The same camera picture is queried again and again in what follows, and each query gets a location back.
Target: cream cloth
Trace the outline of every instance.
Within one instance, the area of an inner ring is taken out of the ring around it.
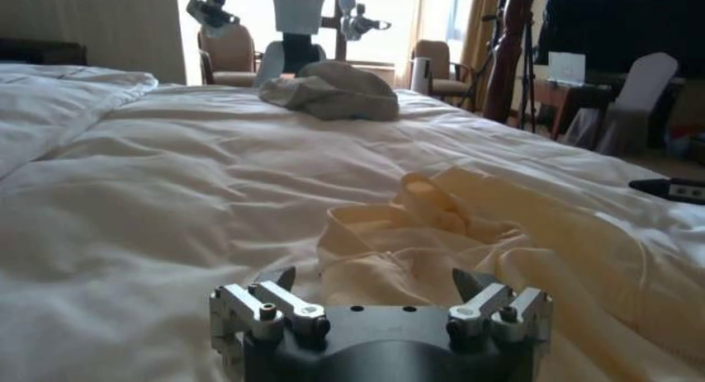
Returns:
[[[540,380],[705,380],[703,271],[499,177],[409,174],[392,205],[330,211],[318,254],[329,304],[459,304],[453,267],[548,290]]]

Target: white bedsheet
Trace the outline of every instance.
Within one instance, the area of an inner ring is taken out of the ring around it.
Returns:
[[[656,173],[414,93],[400,102],[400,122],[324,122],[252,90],[162,87],[95,110],[0,181],[0,380],[224,380],[211,289],[296,265],[316,300],[328,209],[388,201],[410,171],[516,180],[705,266],[703,208],[627,188]]]
[[[146,73],[47,67],[0,64],[0,178],[158,84]]]

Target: crumpled towel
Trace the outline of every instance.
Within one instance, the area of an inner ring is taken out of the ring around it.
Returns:
[[[377,75],[346,63],[308,64],[297,78],[273,78],[260,90],[264,101],[322,120],[396,120],[400,100]]]
[[[410,173],[390,205],[329,212],[318,257],[328,304],[460,304],[453,268],[548,290],[543,382],[705,380],[700,269],[499,177]]]

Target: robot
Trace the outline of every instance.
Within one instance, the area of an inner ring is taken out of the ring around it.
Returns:
[[[284,40],[268,46],[257,74],[256,87],[284,73],[297,73],[309,63],[326,60],[320,45],[312,43],[312,35],[318,34],[321,11],[325,0],[274,0],[277,31]],[[240,17],[224,10],[226,0],[191,0],[187,11],[203,26],[206,36],[220,37],[230,26],[241,23]],[[370,30],[386,30],[392,24],[365,17],[365,5],[356,0],[338,0],[344,11],[341,31],[346,40],[360,40]]]
[[[553,298],[453,271],[463,304],[324,306],[292,293],[293,267],[211,293],[211,347],[245,382],[533,382]]]

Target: white paper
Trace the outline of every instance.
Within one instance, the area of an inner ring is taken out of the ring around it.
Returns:
[[[571,85],[584,85],[585,55],[549,52],[549,80]]]

